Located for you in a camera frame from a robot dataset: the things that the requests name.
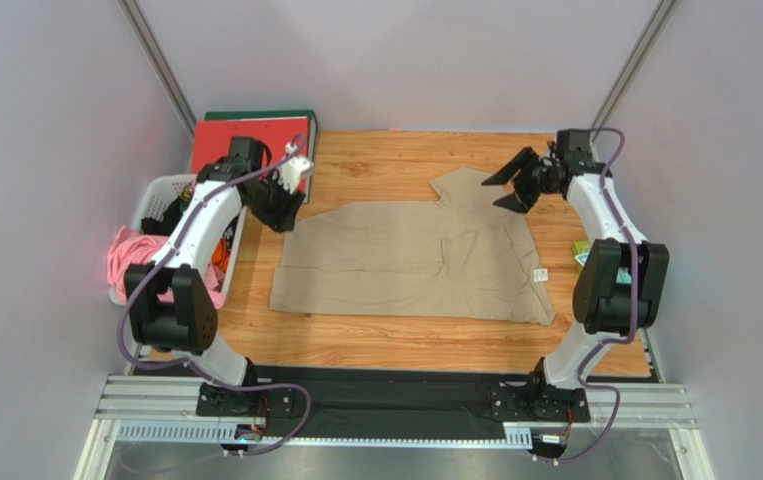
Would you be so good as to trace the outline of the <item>beige t-shirt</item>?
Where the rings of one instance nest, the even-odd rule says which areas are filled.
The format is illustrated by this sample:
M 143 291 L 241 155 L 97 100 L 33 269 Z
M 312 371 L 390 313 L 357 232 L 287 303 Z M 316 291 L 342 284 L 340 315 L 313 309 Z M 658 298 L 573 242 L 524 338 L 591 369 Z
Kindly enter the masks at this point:
M 500 186 L 461 167 L 433 179 L 433 201 L 362 201 L 297 223 L 274 272 L 281 312 L 451 317 L 548 326 L 541 260 Z

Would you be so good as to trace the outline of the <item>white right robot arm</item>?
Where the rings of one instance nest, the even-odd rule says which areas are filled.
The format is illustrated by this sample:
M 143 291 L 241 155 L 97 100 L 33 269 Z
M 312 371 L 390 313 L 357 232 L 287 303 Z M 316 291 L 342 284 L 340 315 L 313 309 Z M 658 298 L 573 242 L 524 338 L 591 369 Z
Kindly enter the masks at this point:
M 630 220 L 614 188 L 617 158 L 598 161 L 592 134 L 560 130 L 548 155 L 525 147 L 483 182 L 511 184 L 512 193 L 494 204 L 515 213 L 528 212 L 543 195 L 561 195 L 588 236 L 588 257 L 573 292 L 574 323 L 516 391 L 515 405 L 541 421 L 574 418 L 574 409 L 585 404 L 593 367 L 655 321 L 670 260 L 667 247 L 650 242 Z

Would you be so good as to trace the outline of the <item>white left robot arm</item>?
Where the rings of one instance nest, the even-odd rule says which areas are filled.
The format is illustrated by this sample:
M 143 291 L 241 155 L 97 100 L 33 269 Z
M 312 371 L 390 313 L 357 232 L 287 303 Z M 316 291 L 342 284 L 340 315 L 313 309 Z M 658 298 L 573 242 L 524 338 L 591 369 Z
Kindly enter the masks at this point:
M 124 274 L 127 294 L 121 322 L 134 340 L 178 355 L 204 378 L 205 412 L 238 416 L 265 412 L 254 364 L 218 333 L 218 309 L 204 278 L 224 231 L 251 213 L 277 233 L 294 229 L 306 197 L 301 181 L 313 169 L 302 154 L 304 133 L 274 160 L 269 147 L 252 137 L 235 137 L 227 155 L 197 174 L 193 196 L 166 244 L 144 264 Z

